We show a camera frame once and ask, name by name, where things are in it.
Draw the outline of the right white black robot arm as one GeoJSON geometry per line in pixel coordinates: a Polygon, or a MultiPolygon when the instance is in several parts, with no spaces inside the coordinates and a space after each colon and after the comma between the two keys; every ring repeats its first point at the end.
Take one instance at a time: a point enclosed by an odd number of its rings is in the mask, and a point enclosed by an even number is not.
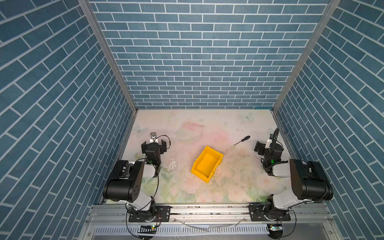
{"type": "Polygon", "coordinates": [[[318,162],[281,159],[283,146],[268,140],[257,142],[255,152],[268,176],[288,178],[291,186],[279,194],[271,194],[263,209],[265,218],[274,221],[284,218],[292,207],[309,202],[330,201],[334,192],[322,166],[318,162]]]}

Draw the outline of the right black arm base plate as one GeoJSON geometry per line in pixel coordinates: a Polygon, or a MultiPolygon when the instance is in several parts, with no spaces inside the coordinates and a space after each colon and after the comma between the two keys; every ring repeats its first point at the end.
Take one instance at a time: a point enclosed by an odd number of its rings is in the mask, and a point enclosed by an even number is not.
{"type": "Polygon", "coordinates": [[[273,206],[266,206],[262,203],[251,203],[248,205],[248,209],[252,222],[291,221],[289,211],[279,210],[273,206]]]}

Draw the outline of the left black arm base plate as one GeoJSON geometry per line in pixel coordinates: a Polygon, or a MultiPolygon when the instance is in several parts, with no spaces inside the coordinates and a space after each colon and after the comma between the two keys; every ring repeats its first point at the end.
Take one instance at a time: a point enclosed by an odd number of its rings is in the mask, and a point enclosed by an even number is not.
{"type": "Polygon", "coordinates": [[[155,222],[156,218],[158,218],[158,222],[169,222],[171,207],[155,206],[150,207],[147,211],[136,211],[133,208],[129,208],[128,215],[128,222],[130,223],[155,222]]]}

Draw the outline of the black handled screwdriver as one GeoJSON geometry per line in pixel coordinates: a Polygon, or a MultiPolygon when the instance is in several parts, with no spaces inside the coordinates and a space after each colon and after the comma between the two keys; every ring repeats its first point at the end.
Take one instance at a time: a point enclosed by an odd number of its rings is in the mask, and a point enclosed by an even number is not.
{"type": "Polygon", "coordinates": [[[235,143],[234,146],[236,146],[236,145],[238,145],[238,144],[240,144],[240,143],[242,143],[242,142],[247,141],[248,139],[250,139],[250,137],[251,137],[251,136],[246,136],[246,137],[244,137],[243,139],[241,139],[240,141],[238,141],[237,143],[235,143]]]}

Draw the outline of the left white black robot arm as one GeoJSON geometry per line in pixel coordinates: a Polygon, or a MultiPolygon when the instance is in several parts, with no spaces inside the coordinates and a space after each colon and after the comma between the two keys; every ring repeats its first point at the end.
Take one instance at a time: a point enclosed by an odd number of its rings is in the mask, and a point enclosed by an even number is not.
{"type": "Polygon", "coordinates": [[[125,203],[130,222],[152,222],[161,218],[163,209],[158,210],[155,194],[148,196],[141,191],[143,178],[159,178],[161,155],[167,151],[164,140],[151,140],[142,144],[144,158],[131,163],[118,160],[103,189],[103,198],[125,203]]]}

